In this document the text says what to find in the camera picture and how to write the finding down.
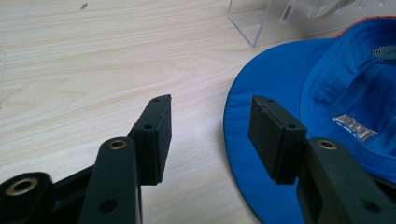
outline clamp jaw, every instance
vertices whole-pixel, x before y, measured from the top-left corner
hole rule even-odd
[[[368,175],[341,144],[305,135],[277,102],[252,97],[248,137],[276,184],[298,177],[306,223],[396,223],[395,185]]]
[[[0,223],[142,223],[141,186],[162,182],[171,137],[171,96],[164,95],[126,137],[105,141],[93,166],[54,184],[29,173],[0,185]]]

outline cap brim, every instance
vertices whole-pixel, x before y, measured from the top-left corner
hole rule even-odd
[[[296,186],[277,186],[248,139],[252,95],[278,101],[300,118],[305,79],[335,39],[293,42],[259,54],[235,79],[224,109],[224,138],[234,179],[247,204],[265,223],[303,223]]]

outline blue cap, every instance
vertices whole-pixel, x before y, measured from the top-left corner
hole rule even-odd
[[[363,169],[396,183],[396,19],[370,18],[336,38],[280,45],[235,79],[224,138],[235,181],[265,223],[303,223],[296,186],[277,186],[248,139],[252,95],[272,98],[308,129],[342,143]]]

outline clear acrylic stand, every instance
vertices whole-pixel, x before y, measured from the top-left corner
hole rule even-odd
[[[231,0],[229,17],[251,47],[396,16],[396,0]]]

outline wooden table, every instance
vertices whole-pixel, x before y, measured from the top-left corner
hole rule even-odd
[[[59,181],[125,136],[156,96],[172,94],[163,182],[143,187],[145,223],[258,223],[223,141],[228,90],[252,49],[229,0],[0,2],[0,182]]]

